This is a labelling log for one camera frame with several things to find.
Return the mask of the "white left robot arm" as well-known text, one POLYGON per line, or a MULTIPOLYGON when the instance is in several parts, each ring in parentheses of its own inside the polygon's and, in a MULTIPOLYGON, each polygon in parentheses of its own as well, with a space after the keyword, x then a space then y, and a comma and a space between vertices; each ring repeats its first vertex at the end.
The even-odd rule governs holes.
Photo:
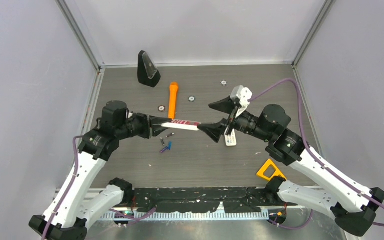
POLYGON ((156 137, 170 118, 131 113, 123 101, 109 101, 95 128, 72 142, 74 164, 57 197, 41 215, 32 216, 29 227, 43 240, 84 240, 89 228, 110 208, 128 207, 134 199, 133 185, 114 178, 87 204, 84 198, 98 173, 120 146, 120 141, 139 136, 156 137))

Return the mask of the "black orange battery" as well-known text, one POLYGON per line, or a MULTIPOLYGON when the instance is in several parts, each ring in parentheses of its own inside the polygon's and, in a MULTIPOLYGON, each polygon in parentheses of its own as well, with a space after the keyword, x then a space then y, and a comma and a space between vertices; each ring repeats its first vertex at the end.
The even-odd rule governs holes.
POLYGON ((166 138, 170 138, 170 137, 172 137, 172 136, 174 136, 175 135, 175 133, 173 132, 173 133, 169 133, 168 135, 166 135, 166 138))

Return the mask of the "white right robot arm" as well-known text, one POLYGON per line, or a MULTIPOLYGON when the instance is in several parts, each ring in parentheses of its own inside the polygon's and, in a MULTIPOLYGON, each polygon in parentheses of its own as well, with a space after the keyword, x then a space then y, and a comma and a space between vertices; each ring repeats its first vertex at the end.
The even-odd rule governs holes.
POLYGON ((267 105, 260 116, 239 111, 239 102, 229 97, 210 108, 227 113, 217 123, 201 123, 198 129, 218 142, 231 130, 267 143, 271 159, 306 175, 320 187, 318 192, 276 176, 266 185, 265 198, 271 205, 282 201, 305 206, 333 219, 344 231, 362 237, 374 224, 384 191, 359 184, 323 159, 298 134, 288 129, 291 118, 277 104, 267 105))

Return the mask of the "red white remote control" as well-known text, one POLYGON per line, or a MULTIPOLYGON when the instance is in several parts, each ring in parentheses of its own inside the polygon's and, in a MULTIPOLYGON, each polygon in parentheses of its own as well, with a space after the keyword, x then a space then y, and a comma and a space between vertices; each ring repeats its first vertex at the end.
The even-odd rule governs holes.
POLYGON ((165 122, 165 123, 161 124, 161 126, 164 128, 169 128, 169 129, 199 131, 198 126, 200 124, 201 123, 197 122, 197 121, 172 119, 170 122, 165 122))

